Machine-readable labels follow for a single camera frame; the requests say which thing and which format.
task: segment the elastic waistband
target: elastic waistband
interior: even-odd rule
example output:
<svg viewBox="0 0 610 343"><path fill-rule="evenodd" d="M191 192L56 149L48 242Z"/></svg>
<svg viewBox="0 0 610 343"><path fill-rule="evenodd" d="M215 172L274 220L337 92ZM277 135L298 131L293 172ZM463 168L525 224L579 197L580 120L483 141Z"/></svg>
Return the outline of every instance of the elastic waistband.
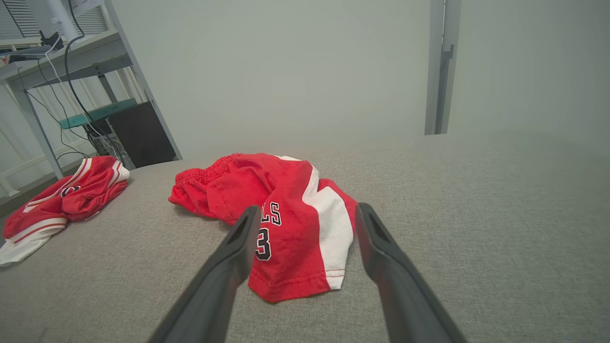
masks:
<svg viewBox="0 0 610 343"><path fill-rule="evenodd" d="M205 169L187 169L176 175L176 184L184 182L188 179L203 179L204 181L211 181L228 172L230 163L233 163L233 155L221 157L214 162L214 164Z"/></svg>

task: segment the black cable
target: black cable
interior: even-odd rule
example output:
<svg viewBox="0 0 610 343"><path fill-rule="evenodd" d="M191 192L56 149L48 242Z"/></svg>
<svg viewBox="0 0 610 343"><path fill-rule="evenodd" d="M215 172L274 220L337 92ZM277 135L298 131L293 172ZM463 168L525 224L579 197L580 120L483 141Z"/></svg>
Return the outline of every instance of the black cable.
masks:
<svg viewBox="0 0 610 343"><path fill-rule="evenodd" d="M42 105L42 107L44 107L44 108L46 109L46 111L47 111L47 113L49 114L49 116L51 116L51 118L53 118L53 120L55 120L55 122L56 122L56 123L59 125L59 141L60 141L60 142L61 142L63 145L67 146L68 148L70 148L70 149L74 150L75 152L77 152L77 153L79 153L79 154L81 154L81 155L85 156L85 158L89 158L89 156L87 156L86 154L81 153L81 152L80 152L80 151L78 151L77 149L74 149L72 146L69 146L69 145L67 145L66 143L64 143L64 142L63 142L63 136L62 136L62 125L59 123L59 121L58 121L57 119L55 119L55 117L53 117L53 114L51 114L51 111L49 111L49 109L48 109L48 108L47 108L47 107L46 107L46 106L45 106L43 103L41 103L41 102L40 102L38 99L36 99L36 97L35 97L34 95L32 95L30 92L28 92L28 91L27 91L27 89L26 89L26 85L25 85L25 83L23 83L23 77L21 76L21 72L20 72L20 70L19 70L19 69L21 69L21 68L23 68L23 67L19 67L19 68L17 68L17 73L19 74L19 79L21 80L21 86L23 87L23 91L24 91L24 92L26 92L26 93L27 93L29 96L31 96L31 97L32 97L32 99L36 100L36 102L37 102L37 103L41 104L41 105Z"/></svg>
<svg viewBox="0 0 610 343"><path fill-rule="evenodd" d="M90 125L93 127L93 118L91 117L91 115L89 114L89 112L87 112L87 109L85 108L85 106L83 106L81 99L79 99L78 95L76 94L76 91L74 90L74 87L72 86L72 80L70 79L70 72L68 71L68 52L70 51L70 46L76 42L77 40L84 38L85 37L85 32L83 32L81 26L78 23L78 20L76 20L76 16L74 15L74 9L72 8L72 1L68 0L68 7L70 8L70 14L72 15L72 19L74 20L74 23L76 24L76 27L78 27L79 31L81 32L81 35L78 37L73 38L71 41L68 42L68 45L66 45L66 51L63 55L63 63L64 63L64 67L66 70L66 79L68 81L68 85L70 85L70 89L72 90L72 93L74 94L74 98L76 98L76 102L78 102L78 105L81 106L82 110L84 111L84 115L86 115L89 118L90 121ZM101 130L101 128L97 125L98 127L98 131L104 135L104 137L106 137L106 139L108 140L108 144L112 144L113 149L115 151L115 153L117 154L117 158L121 161L121 163L123 163L123 165L125 164L123 162L123 157L121 156L121 151L117 152L118 149L116 149L116 145L114 145L114 143L112 142L112 140L110 139L110 137L108 137L108 134L106 134L103 130Z"/></svg>
<svg viewBox="0 0 610 343"><path fill-rule="evenodd" d="M80 137L82 139L88 140L89 143L91 143L91 145L93 145L93 142L89 138L85 138L85 137L77 134L76 132L72 131L72 128L70 127L70 122L68 120L68 114L66 113L66 108L63 106L62 102L59 101L59 98L57 97L57 94L55 93L55 90L51 86L51 83L49 82L49 80L46 79L45 74L42 72L42 68L40 68L40 60L36 60L36 63L38 63L38 69L40 70L40 74L42 75L42 78L45 79L46 84L49 85L49 87L51 88L51 91L53 91L53 95L55 96L55 99L57 100L59 105L62 107L63 115L66 117L66 121L68 122L68 130L70 130L70 132L72 132L73 134L77 135L78 137Z"/></svg>
<svg viewBox="0 0 610 343"><path fill-rule="evenodd" d="M69 152L67 152L67 153L63 153L63 154L61 154L61 155L57 156L57 159L59 160L59 158L60 158L60 157L62 157L63 155L67 155L67 154L76 154L76 153L75 153L74 151L69 151Z"/></svg>

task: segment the white cable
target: white cable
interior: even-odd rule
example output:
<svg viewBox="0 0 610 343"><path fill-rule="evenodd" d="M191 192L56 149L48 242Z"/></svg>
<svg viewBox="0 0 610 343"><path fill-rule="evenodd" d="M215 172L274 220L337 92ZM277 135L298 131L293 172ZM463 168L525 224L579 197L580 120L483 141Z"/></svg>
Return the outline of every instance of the white cable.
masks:
<svg viewBox="0 0 610 343"><path fill-rule="evenodd" d="M53 65L53 62L51 62L51 59L49 58L49 55L48 55L48 54L49 54L49 52L51 52L51 51L52 51L52 50L55 48L55 45L57 45L57 43L59 42L59 40L60 40L60 39L61 39L61 35L60 35L60 34L59 34L59 32L58 32L58 33L57 33L57 40L55 41L55 44L53 44L53 46L51 47L51 49L49 49L49 51L45 52L45 57L46 57L46 59L49 61L49 64L51 65L51 68L53 68L53 72L55 72L55 76L56 76L57 80L59 81L59 85L60 85L60 86L63 88L63 90L64 90L64 92L65 92L66 94L71 95L71 97L69 98L69 100L76 102L76 99L74 99L74 94L72 94L72 92L69 92L69 91L68 91L68 89L66 88L66 86L63 84L63 82L62 82L61 78L59 78L59 75L57 74L57 70L55 69L55 66ZM92 125L92 124L91 124L91 122L89 121L88 115L87 115L87 114L85 114L85 113L83 113L82 115L85 117L85 120L87 121L87 124L89 124L89 127L90 127L90 128L93 130L93 131L95 131L95 133L97 133L97 134L99 135L99 138L102 140L102 142L104 142L104 144L106 144L106 146L108 146L108 148L110 148L110 150L112 150L112 154L113 154L113 156L114 156L115 158L117 158L117 159L118 159L117 152L114 150L114 148L113 148L113 147L112 147L112 146L111 146L109 143L107 143L107 142L104 140L104 135L102 135L101 133L99 133L99 132L98 132L98 130L96 130L96 129L93 127L93 125Z"/></svg>

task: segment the logo patch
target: logo patch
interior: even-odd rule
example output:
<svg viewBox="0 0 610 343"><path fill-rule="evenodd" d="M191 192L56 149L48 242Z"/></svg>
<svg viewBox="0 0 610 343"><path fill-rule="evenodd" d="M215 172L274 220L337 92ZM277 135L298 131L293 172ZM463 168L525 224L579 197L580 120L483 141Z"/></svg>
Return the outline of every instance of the logo patch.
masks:
<svg viewBox="0 0 610 343"><path fill-rule="evenodd" d="M66 195L72 193L72 192L76 192L77 190L81 189L80 186L70 186L70 187L66 187L64 189L62 189L62 193L61 193L61 197L65 197Z"/></svg>

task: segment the power cord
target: power cord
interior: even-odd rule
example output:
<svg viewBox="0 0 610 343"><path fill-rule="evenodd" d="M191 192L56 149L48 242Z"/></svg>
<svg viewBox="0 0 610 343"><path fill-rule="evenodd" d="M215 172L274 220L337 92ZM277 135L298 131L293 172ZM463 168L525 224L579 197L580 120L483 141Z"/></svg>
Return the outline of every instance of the power cord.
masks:
<svg viewBox="0 0 610 343"><path fill-rule="evenodd" d="M46 109L46 111L47 111L47 113L49 114L49 116L51 116L51 118L53 118L53 120L55 120L55 122L56 122L56 123L59 125L59 141L60 141L60 142L61 142L63 145L65 145L65 146L67 146L68 148L70 148L70 149L74 150L75 152L77 152L77 153L79 153L79 154L81 154L81 155L85 156L85 158L86 158L86 159L88 159L88 158L89 158L89 156L87 156L87 155L86 155L86 154L84 154L84 153L81 153L81 152L80 152L80 151L78 151L77 149L75 149L75 148L73 148L72 146L69 146L69 145L67 145L66 143L64 143L64 142L63 142L63 136L62 136L62 131L61 131L61 130L62 130L62 125L59 123L59 121L58 121L57 119L55 119L55 117L53 117L53 115L51 114L51 111L49 111L49 109L48 109L48 108L47 108L47 107L46 107L46 106L45 106L43 103L41 103L41 102L40 102L38 99L36 99L36 97L35 97L34 95L32 95L30 92L28 92L28 91L27 91L27 89L26 89L26 85L23 83L23 77L21 76L21 71L20 71L20 69L21 69L21 68L23 68L23 67L19 67L19 68L17 68L17 73L19 74L19 79L21 80L21 85L22 85L22 87L23 87L23 91L24 91L24 92L26 92L26 93L27 93L29 96L31 96L31 97L32 97L32 99L36 100L36 102L37 102L37 103L41 104L41 105L42 105L42 106L43 106L43 107Z"/></svg>
<svg viewBox="0 0 610 343"><path fill-rule="evenodd" d="M81 35L78 37L75 37L74 39L72 39L70 42L68 42L68 45L66 45L66 51L64 53L63 56L63 62L64 62L64 67L66 70L66 79L68 80L68 85L70 85L70 89L72 90L72 93L74 94L74 98L76 99L76 102L78 102L78 105L80 105L80 107L82 108L82 110L84 111L84 115L85 115L85 119L87 119L87 122L89 123L89 126L91 126L91 128L100 136L102 136L102 134L100 134L94 127L92 122L94 121L93 118L91 117L91 115L89 114L89 112L87 112L87 109L85 108L85 106L83 106L81 99L79 99L78 95L76 94L76 91L74 90L74 86L72 86L72 80L70 79L70 72L68 70L68 53L70 51L70 46L76 42L79 39L82 39L85 37L85 32L82 30L81 26L78 23L78 20L76 20L76 16L74 15L74 9L72 8L72 1L68 0L68 6L70 7L70 14L72 15L72 19L74 20L74 23L76 24L76 27L78 27L79 31L81 32ZM108 140L108 147L112 150L113 154L115 157L117 157L121 163L125 164L123 162L123 157L121 156L121 154L117 154L116 150L114 149L114 147L112 145L113 142L110 139L110 137L108 137L108 135L106 133L103 134L104 137L106 137L106 139Z"/></svg>
<svg viewBox="0 0 610 343"><path fill-rule="evenodd" d="M36 62L38 63L38 69L40 70L40 74L42 75L42 78L45 79L46 84L49 85L49 87L51 88L51 91L53 92L53 95L55 96L55 99L57 100L57 102L59 103L59 105L62 107L63 110L63 115L66 117L66 121L68 121L68 113L66 113L66 108L63 106L62 102L59 101L59 98L57 97L57 94L55 93L55 90L53 89L53 87L51 86L51 83L49 82L49 80L46 79L45 74L42 72L42 68L40 68L40 60L36 60ZM72 128L68 126L68 130L70 130L70 132L72 132L73 134L75 134L76 136L82 138L82 139L86 139L89 141L89 143L91 143L91 145L93 145L93 147L95 148L95 145L93 144L93 142L88 138L88 137L83 137L79 134L77 134L76 132L72 131Z"/></svg>
<svg viewBox="0 0 610 343"><path fill-rule="evenodd" d="M57 70L55 69L55 66L53 65L53 63L51 62L51 59L50 59L50 58L49 58L49 56L48 56L48 52L49 52L49 51L47 51L47 53L45 54L45 57L46 57L46 59L49 61L49 64L51 65L51 68L53 69L53 72L55 73L55 77L57 78L57 80L59 80L59 81L60 81L60 82L59 82L59 85L61 86L61 88L63 88L63 90L65 91L65 93L66 93L66 95L67 95L67 94L69 94L70 92L68 91L68 89L66 88L66 86L63 84L62 79L59 77L59 74L57 73ZM69 98L69 100L70 100L70 101L76 101L76 99L74 98L75 96L76 96L76 97L78 97L78 96L76 95L76 93L73 93L73 94L72 94L72 97L71 97L71 98ZM90 116L87 116L87 115L84 115L84 117L85 117L85 120L87 121L87 124L89 124L89 127L91 127L91 129L92 129L92 130L93 130L95 133L97 133L97 134L98 134L100 137L104 136L104 135L102 135L101 133L99 133L99 131L98 131L98 130L96 130L96 129L95 129L95 127L93 127L92 121L91 121L91 120L89 120ZM101 141L102 141L102 143L106 144L106 146L108 146L108 148L109 148L110 150L112 150L112 152L113 152L113 154L114 154L114 155L117 155L117 152L114 150L114 148L113 148L111 145L109 145L108 143L106 143L106 141L105 141L104 139L101 139Z"/></svg>
<svg viewBox="0 0 610 343"><path fill-rule="evenodd" d="M63 84L61 78L59 78L59 74L57 73L57 69L55 69L55 66L53 65L53 62L51 62L51 58L49 57L49 52L51 52L55 48L55 45L57 45L57 43L59 42L60 39L61 39L61 35L58 33L57 34L57 40L55 41L55 44L53 44L51 49L49 49L47 52L45 52L45 57L49 61L49 64L50 64L51 68L53 69L53 73L55 73L55 77L59 81L60 87L63 89L63 91L65 92L66 96L68 96L68 94L70 92L68 91L66 86ZM74 95L72 95L71 98L70 98L70 96L68 96L68 100L76 102L76 100L74 100Z"/></svg>
<svg viewBox="0 0 610 343"><path fill-rule="evenodd" d="M61 154L61 155L57 156L57 159L59 160L59 158L60 158L60 157L62 157L63 155L67 155L67 154L76 154L76 153L75 153L74 151L69 151L69 152L67 152L67 153L63 153L63 154Z"/></svg>

